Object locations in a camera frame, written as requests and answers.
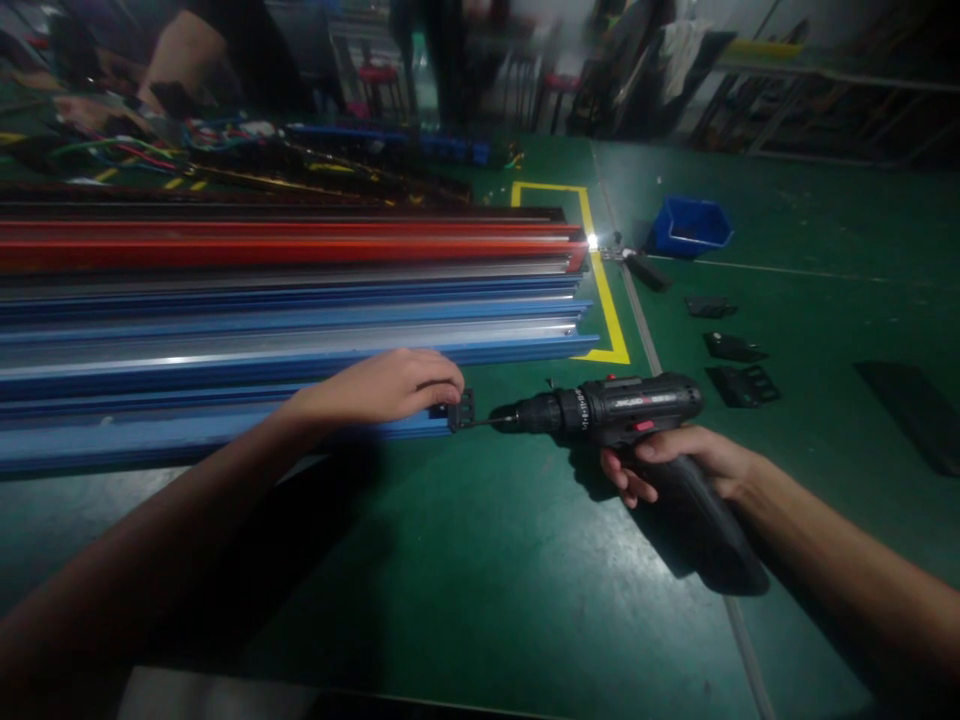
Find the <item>forearm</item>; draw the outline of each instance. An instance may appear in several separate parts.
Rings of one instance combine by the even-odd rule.
[[[156,112],[163,112],[163,107],[150,90],[153,83],[179,82],[196,97],[226,52],[227,42],[220,33],[193,13],[180,11],[160,34],[137,97]]]
[[[786,565],[845,623],[960,680],[960,593],[759,465],[732,499]]]
[[[136,647],[329,429],[287,403],[133,510],[0,623],[0,687]]]

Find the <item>cordless drill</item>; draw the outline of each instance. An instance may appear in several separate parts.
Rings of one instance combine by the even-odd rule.
[[[762,595],[770,585],[766,572],[700,467],[685,455],[645,463],[634,452],[651,435],[698,415],[702,404],[700,388],[684,375],[610,376],[535,395],[512,406],[508,415],[473,424],[511,423],[520,432],[585,435],[612,448],[624,468],[656,488],[656,512],[669,515],[669,526],[691,550],[704,585],[725,595]]]

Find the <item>blue aluminum profile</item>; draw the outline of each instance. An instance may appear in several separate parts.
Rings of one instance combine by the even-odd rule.
[[[95,343],[135,338],[146,341],[162,337],[208,336],[211,343],[224,335],[265,333],[298,329],[367,328],[404,323],[471,321],[522,317],[579,318],[588,303],[572,300],[458,301],[374,307],[276,310],[158,317],[129,322],[100,320],[21,325],[0,329],[0,351],[29,357],[42,355],[45,345]]]
[[[408,345],[417,346],[411,337]],[[460,365],[559,360],[585,355],[599,342],[597,335],[569,335],[555,338],[534,338],[475,343],[429,343]],[[123,393],[173,392],[226,385],[288,383],[309,384],[332,375],[353,363],[382,350],[388,345],[372,343],[362,350],[322,352],[320,348],[298,355],[281,354],[267,358],[231,358],[227,361],[174,362],[141,367],[67,367],[37,368],[15,377],[0,377],[0,408],[13,405],[17,413],[28,412],[31,403],[50,401],[54,411],[58,401],[68,398],[118,395]],[[225,395],[233,389],[224,389]],[[107,412],[104,403],[100,408]]]
[[[328,309],[357,305],[476,300],[571,299],[583,275],[475,278],[441,282],[362,283],[290,288],[236,288],[204,292],[82,295],[0,300],[0,327],[71,320],[144,318],[220,312]]]
[[[277,403],[226,405],[204,410],[131,412],[109,418],[53,417],[42,423],[0,423],[0,474],[108,467],[184,464],[200,460],[246,432]],[[347,430],[371,441],[443,437],[451,430],[445,409],[431,408],[393,423]],[[334,437],[325,447],[338,441]]]

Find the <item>human hand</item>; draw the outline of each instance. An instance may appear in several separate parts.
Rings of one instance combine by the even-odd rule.
[[[288,406],[320,424],[385,423],[458,403],[463,388],[460,368],[436,350],[401,348],[301,390]]]
[[[634,452],[646,463],[670,462],[678,455],[690,455],[724,500],[735,500],[743,485],[769,464],[763,456],[699,425],[657,433],[637,445]],[[610,448],[600,451],[600,467],[617,486],[628,508],[635,508],[639,500],[657,501],[656,489],[625,469]]]
[[[90,130],[103,130],[112,117],[126,117],[137,124],[148,136],[153,135],[150,124],[129,108],[109,107],[95,98],[61,96],[53,99],[63,122]]]

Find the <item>white cloth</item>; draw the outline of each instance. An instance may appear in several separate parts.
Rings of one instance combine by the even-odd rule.
[[[709,20],[678,20],[663,28],[660,59],[667,63],[663,83],[663,102],[670,102],[683,92],[687,73],[693,67],[703,36],[713,26]]]

